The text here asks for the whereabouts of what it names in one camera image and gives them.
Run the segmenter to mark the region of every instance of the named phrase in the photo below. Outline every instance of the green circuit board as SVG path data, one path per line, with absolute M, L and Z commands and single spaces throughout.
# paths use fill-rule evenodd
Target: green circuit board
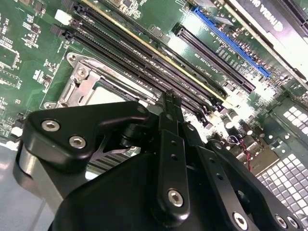
M 119 21 L 115 12 L 96 0 L 83 0 L 114 20 Z M 148 31 L 158 35 L 162 43 L 168 45 L 185 60 L 193 64 L 204 75 L 225 86 L 229 79 L 209 66 L 186 44 L 176 38 L 174 32 L 183 25 L 204 44 L 215 51 L 239 73 L 254 83 L 257 89 L 248 95 L 241 88 L 227 89 L 232 102 L 247 115 L 261 118 L 276 98 L 285 89 L 298 96 L 305 90 L 296 80 L 240 25 L 224 8 L 203 8 L 210 17 L 224 19 L 224 32 L 237 43 L 244 44 L 261 65 L 271 72 L 270 79 L 264 78 L 254 68 L 225 45 L 200 19 L 192 13 L 192 5 L 185 0 L 129 0 L 121 1 L 119 9 L 133 18 Z M 65 59 L 70 52 L 97 56 L 78 43 L 56 37 L 50 32 L 58 9 L 69 12 L 60 0 L 5 0 L 0 2 L 0 139 L 5 141 L 19 113 L 44 109 L 45 102 L 57 102 L 73 70 Z M 152 41 L 138 34 L 133 27 L 119 21 L 132 33 L 148 44 Z

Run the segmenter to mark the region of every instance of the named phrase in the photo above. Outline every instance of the black memory slot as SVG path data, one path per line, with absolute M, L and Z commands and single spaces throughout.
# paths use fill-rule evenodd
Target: black memory slot
M 86 9 L 86 11 L 79 12 L 80 16 L 86 16 L 90 19 L 91 24 L 94 25 L 100 25 L 104 28 L 111 31 L 113 34 L 117 35 L 121 40 L 124 42 L 124 44 L 127 44 L 128 47 L 130 47 L 133 50 L 136 50 L 137 52 L 141 53 L 144 56 L 147 56 L 148 59 L 152 59 L 152 61 L 156 62 L 157 64 L 161 65 L 164 69 L 166 69 L 171 76 L 175 76 L 177 79 L 181 80 L 181 84 L 185 84 L 186 86 L 189 86 L 191 89 L 194 89 L 191 91 L 193 94 L 199 94 L 199 98 L 202 99 L 203 97 L 200 97 L 201 95 L 206 96 L 207 98 L 212 98 L 213 95 L 206 91 L 204 88 L 202 88 L 200 85 L 194 83 L 189 77 L 187 77 L 185 74 L 183 74 L 181 71 L 177 70 L 175 67 L 173 67 L 171 64 L 166 62 L 161 57 L 155 55 L 153 51 L 151 51 L 148 47 L 144 46 L 140 42 L 138 42 L 135 38 L 133 38 L 131 35 L 127 34 L 125 31 L 123 31 L 121 28 L 115 26 L 112 22 L 110 22 L 108 19 L 103 17 L 101 14 L 99 14 L 97 11 L 95 11 L 92 8 Z M 208 80 L 204 75 L 199 75 L 206 83 L 211 84 L 213 88 L 213 91 L 216 91 L 219 95 L 222 97 L 225 97 L 227 94 L 226 92 L 219 86 L 217 83 Z
M 104 33 L 96 26 L 87 24 L 85 22 L 82 26 L 80 26 L 80 29 L 85 32 L 86 36 L 92 36 L 96 42 L 105 43 L 107 46 L 104 47 L 110 47 L 116 50 L 119 54 L 122 54 L 120 55 L 121 57 L 126 57 L 127 61 L 141 67 L 151 76 L 155 78 L 163 77 L 164 80 L 166 80 L 173 89 L 176 88 L 180 90 L 183 94 L 186 94 L 186 96 L 188 98 L 191 98 L 194 102 L 198 102 L 200 105 L 203 105 L 206 100 L 208 100 L 206 96 L 202 95 L 199 91 L 194 89 L 188 83 L 183 82 L 181 79 L 172 76 L 170 73 L 164 71 L 163 68 L 158 65 L 153 66 L 151 63 L 147 62 L 144 59 L 143 55 L 138 56 L 136 53 L 131 52 L 125 45 L 118 42 L 108 34 Z
M 198 111 L 202 110 L 201 106 L 188 99 L 186 94 L 178 90 L 177 88 L 173 88 L 167 82 L 160 78 L 155 78 L 148 73 L 144 72 L 142 68 L 133 64 L 132 62 L 128 62 L 127 60 L 121 58 L 117 54 L 105 49 L 101 44 L 97 43 L 96 41 L 86 37 L 85 35 L 81 34 L 80 32 L 76 32 L 74 34 L 74 40 L 79 42 L 80 44 L 87 47 L 89 50 L 97 53 L 102 58 L 106 58 L 107 60 L 112 60 L 117 65 L 121 66 L 125 69 L 126 72 L 132 73 L 133 75 L 139 76 L 142 81 L 146 82 L 149 86 L 153 86 L 160 91 L 166 91 L 169 89 L 173 89 L 175 94 L 178 95 L 183 99 L 183 107 L 193 113 L 197 113 Z
M 256 87 L 251 82 L 249 82 L 237 70 L 235 70 L 231 65 L 229 65 L 226 61 L 214 53 L 208 46 L 206 46 L 202 41 L 200 41 L 185 28 L 181 27 L 176 36 L 184 41 L 218 71 L 222 72 L 229 79 L 232 79 L 235 84 L 240 86 L 246 92 L 251 93 L 254 89 L 256 89 Z
M 113 33 L 115 33 L 117 36 L 119 36 L 120 38 L 122 38 L 122 33 L 121 34 L 117 34 L 116 31 L 111 30 L 111 25 L 109 24 L 105 24 L 107 23 L 108 20 L 106 20 L 106 22 L 104 21 L 104 24 L 100 24 L 100 22 L 98 22 L 101 26 L 105 27 L 106 29 L 112 31 Z M 185 90 L 188 90 L 188 92 L 191 94 L 193 94 L 195 97 L 194 100 L 198 101 L 199 103 L 204 103 L 204 102 L 209 102 L 209 98 L 212 97 L 211 94 L 209 94 L 207 91 L 205 91 L 202 87 L 200 87 L 198 84 L 194 84 L 192 85 L 192 82 L 188 80 L 188 78 L 183 75 L 180 71 L 176 70 L 174 67 L 172 67 L 170 64 L 164 62 L 161 58 L 159 57 L 153 57 L 152 55 L 149 55 L 148 48 L 140 45 L 140 43 L 138 46 L 136 45 L 135 42 L 132 42 L 133 39 L 129 36 L 128 34 L 125 34 L 125 37 L 122 38 L 125 42 L 125 44 L 115 40 L 113 37 L 109 36 L 107 33 L 105 33 L 104 31 L 100 30 L 96 24 L 90 24 L 89 22 L 84 21 L 83 25 L 80 27 L 83 30 L 86 30 L 87 32 L 91 31 L 92 33 L 95 33 L 96 36 L 103 38 L 105 41 L 108 41 L 110 43 L 112 43 L 112 46 L 116 46 L 116 47 L 120 47 L 121 51 L 125 52 L 127 56 L 131 56 L 132 55 L 132 50 L 136 51 L 134 52 L 135 55 L 138 55 L 137 58 L 132 57 L 132 60 L 134 60 L 134 62 L 136 63 L 140 63 L 140 60 L 144 60 L 145 58 L 148 60 L 146 65 L 143 65 L 144 68 L 148 67 L 148 69 L 152 70 L 153 72 L 160 72 L 160 75 L 165 76 L 165 78 L 168 78 L 169 82 L 176 82 L 179 86 L 182 86 L 182 88 L 184 88 Z

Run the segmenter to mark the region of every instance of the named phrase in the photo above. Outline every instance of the gray surface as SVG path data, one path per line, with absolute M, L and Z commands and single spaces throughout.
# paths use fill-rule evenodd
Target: gray surface
M 0 146 L 0 230 L 46 231 L 53 213 L 13 177 L 15 152 Z

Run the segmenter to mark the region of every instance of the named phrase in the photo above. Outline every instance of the pcie slot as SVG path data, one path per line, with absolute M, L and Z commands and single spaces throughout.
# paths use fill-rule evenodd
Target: pcie slot
M 178 79 L 174 77 L 172 74 L 168 73 L 167 71 L 163 70 L 163 68 L 159 65 L 152 65 L 152 60 L 147 62 L 144 59 L 144 54 L 136 55 L 131 52 L 125 45 L 115 40 L 113 37 L 109 36 L 108 34 L 101 31 L 95 25 L 90 25 L 87 22 L 84 22 L 83 25 L 80 25 L 80 30 L 85 32 L 86 36 L 91 36 L 96 42 L 105 43 L 107 46 L 112 49 L 118 50 L 119 53 L 122 53 L 121 57 L 126 57 L 129 62 L 133 62 L 139 67 L 142 67 L 143 70 L 146 70 L 151 76 L 158 78 L 157 72 L 160 73 L 160 77 L 164 77 L 165 80 L 172 86 L 172 88 L 182 88 L 182 91 L 193 92 L 194 94 L 187 94 L 193 101 L 200 103 L 201 105 L 204 104 L 208 98 L 203 95 L 201 92 L 194 89 L 189 83 L 184 81 L 183 79 Z
M 79 26 L 80 29 L 85 30 L 87 33 L 95 33 L 97 37 L 101 37 L 104 41 L 108 41 L 111 46 L 121 47 L 121 50 L 126 53 L 126 55 L 131 56 L 131 52 L 136 51 L 136 54 L 140 54 L 140 56 L 136 59 L 132 57 L 134 62 L 139 63 L 140 60 L 144 59 L 144 57 L 149 60 L 150 62 L 146 64 L 148 68 L 152 69 L 154 72 L 160 72 L 161 75 L 167 76 L 168 80 L 171 82 L 177 82 L 178 85 L 182 85 L 185 89 L 189 90 L 190 93 L 196 95 L 196 101 L 202 100 L 204 102 L 208 101 L 209 98 L 212 97 L 207 91 L 201 88 L 197 84 L 193 84 L 185 75 L 183 75 L 180 71 L 176 70 L 170 64 L 164 62 L 159 57 L 153 57 L 151 51 L 149 51 L 146 47 L 142 46 L 140 43 L 132 40 L 128 34 L 116 29 L 108 20 L 104 19 L 100 14 L 96 13 L 95 11 L 89 9 L 88 13 L 85 16 L 89 17 L 92 22 L 95 24 L 91 24 L 87 21 L 83 21 L 82 25 Z M 104 31 L 100 30 L 96 25 L 101 25 L 108 29 L 109 31 L 113 32 L 115 35 L 122 38 L 124 43 L 118 42 L 117 40 L 113 39 Z
M 207 47 L 188 30 L 181 27 L 176 35 L 188 46 L 190 46 L 195 52 L 202 56 L 208 63 L 222 72 L 225 76 L 232 79 L 235 84 L 242 87 L 246 92 L 251 93 L 254 89 L 256 89 L 252 83 L 246 80 L 240 73 L 238 73 L 238 71 L 236 71 L 232 66 L 225 62 L 216 53 L 212 52 L 209 47 Z
M 105 4 L 108 8 L 112 9 L 115 13 L 117 13 L 117 15 L 119 17 L 121 17 L 124 20 L 126 20 L 127 22 L 129 22 L 138 31 L 140 31 L 141 33 L 146 35 L 148 38 L 153 40 L 155 43 L 157 43 L 157 45 L 159 45 L 159 46 L 162 45 L 162 47 L 164 47 L 165 50 L 167 50 L 170 53 L 173 53 L 174 56 L 179 58 L 178 54 L 174 53 L 174 51 L 171 48 L 161 44 L 160 40 L 158 40 L 155 36 L 153 36 L 150 32 L 148 32 L 145 28 L 143 28 L 140 24 L 138 24 L 137 22 L 132 20 L 130 17 L 128 17 L 127 15 L 124 15 L 121 11 L 119 11 L 119 9 L 114 7 L 114 5 L 111 4 L 109 1 L 100 0 L 100 2 Z M 69 9 L 72 9 L 72 7 L 74 5 L 71 0 L 63 0 L 63 4 L 66 7 L 68 7 Z M 131 47 L 134 47 L 134 49 L 136 49 L 138 51 L 142 51 L 144 54 L 146 54 L 148 56 L 151 56 L 160 65 L 163 65 L 164 67 L 166 67 L 169 72 L 172 72 L 174 75 L 180 77 L 181 79 L 183 79 L 185 81 L 191 82 L 191 84 L 193 84 L 194 87 L 196 89 L 198 89 L 198 91 L 202 92 L 205 95 L 209 95 L 209 97 L 211 97 L 211 98 L 213 97 L 213 95 L 211 93 L 207 92 L 200 85 L 194 83 L 189 77 L 187 77 L 181 71 L 179 71 L 174 66 L 172 66 L 171 64 L 169 64 L 168 62 L 163 60 L 158 55 L 154 54 L 153 51 L 151 51 L 149 48 L 147 48 L 146 46 L 144 46 L 143 44 L 138 42 L 136 39 L 134 39 L 131 35 L 127 34 L 121 28 L 115 26 L 111 21 L 109 21 L 107 18 L 102 16 L 100 13 L 98 13 L 94 9 L 89 8 L 89 7 L 84 7 L 84 6 L 80 5 L 80 4 L 77 7 L 75 5 L 74 9 L 79 13 L 80 16 L 85 16 L 86 18 L 89 18 L 90 21 L 92 21 L 93 23 L 100 24 L 100 25 L 104 26 L 105 28 L 107 28 L 108 30 L 112 31 L 115 35 L 119 36 L 124 41 L 125 44 L 127 44 L 127 45 L 129 45 Z M 204 76 L 204 74 L 202 72 L 200 72 L 194 66 L 191 67 L 191 68 L 194 70 L 195 73 L 198 74 L 199 77 L 204 79 L 204 82 L 206 84 L 208 84 L 208 83 L 210 84 L 209 88 L 212 91 L 214 91 L 216 94 L 219 94 L 222 98 L 225 98 L 227 96 L 227 93 L 224 91 L 224 89 L 219 84 L 217 84 L 216 82 L 211 81 L 211 79 L 209 79 L 208 77 Z
M 166 81 L 162 80 L 159 77 L 153 77 L 149 73 L 143 70 L 142 67 L 123 59 L 122 57 L 118 56 L 117 54 L 105 49 L 101 44 L 97 43 L 96 41 L 86 37 L 80 32 L 71 33 L 68 31 L 64 31 L 62 34 L 64 37 L 73 39 L 74 41 L 82 44 L 90 51 L 98 54 L 102 59 L 108 60 L 110 63 L 116 63 L 117 66 L 120 66 L 123 71 L 127 73 L 129 76 L 136 76 L 136 79 L 141 79 L 149 86 L 153 86 L 154 88 L 159 89 L 160 91 L 167 91 L 169 89 L 173 89 L 175 94 L 182 98 L 183 100 L 183 107 L 186 110 L 191 111 L 192 113 L 197 113 L 202 111 L 202 106 L 197 104 L 196 102 L 192 101 L 191 99 L 187 98 L 186 94 L 182 92 L 178 88 L 172 87 Z
M 226 44 L 228 44 L 235 52 L 237 52 L 246 62 L 248 62 L 255 70 L 264 75 L 266 78 L 270 77 L 270 72 L 265 70 L 262 66 L 256 64 L 252 58 L 246 54 L 240 46 L 233 42 L 225 33 L 221 32 L 215 25 L 212 23 L 199 8 L 195 8 L 195 15 L 197 15 L 216 35 L 218 35 Z
M 300 28 L 308 35 L 308 16 L 294 0 L 278 0 Z

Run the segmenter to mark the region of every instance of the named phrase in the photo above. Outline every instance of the mounting hole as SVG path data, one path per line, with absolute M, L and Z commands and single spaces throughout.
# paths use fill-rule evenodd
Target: mounting hole
M 71 61 L 71 62 L 75 62 L 75 61 L 76 61 L 76 56 L 71 55 L 68 59 L 69 59 L 69 61 Z
M 172 154 L 172 155 L 171 155 L 171 158 L 172 158 L 173 160 L 175 160 L 175 161 L 178 160 L 177 155 L 175 155 L 175 154 Z
M 223 177 L 219 173 L 217 173 L 216 176 L 218 179 L 223 180 Z

